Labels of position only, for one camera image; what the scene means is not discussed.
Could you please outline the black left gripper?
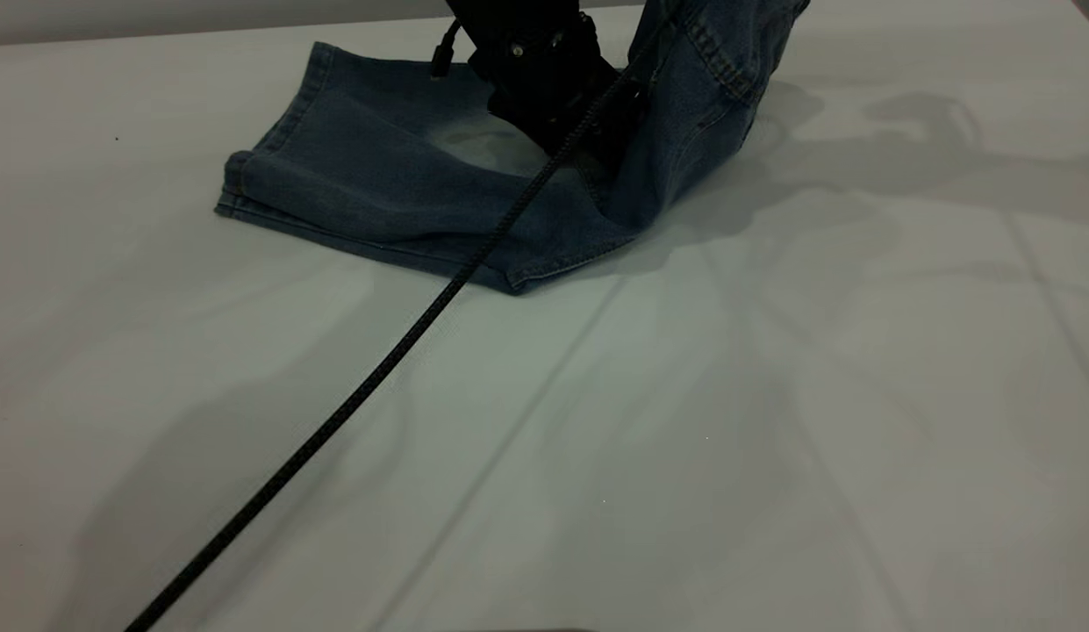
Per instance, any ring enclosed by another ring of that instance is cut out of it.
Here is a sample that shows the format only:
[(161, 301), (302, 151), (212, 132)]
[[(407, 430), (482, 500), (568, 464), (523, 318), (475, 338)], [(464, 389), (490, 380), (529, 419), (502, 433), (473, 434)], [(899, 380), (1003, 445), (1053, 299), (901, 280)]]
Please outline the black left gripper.
[(491, 116), (553, 156), (555, 121), (533, 111), (562, 111), (568, 127), (562, 161), (617, 171), (644, 119), (646, 92), (605, 61), (580, 3), (449, 1), (448, 8), (475, 47), (473, 71), (495, 88)]

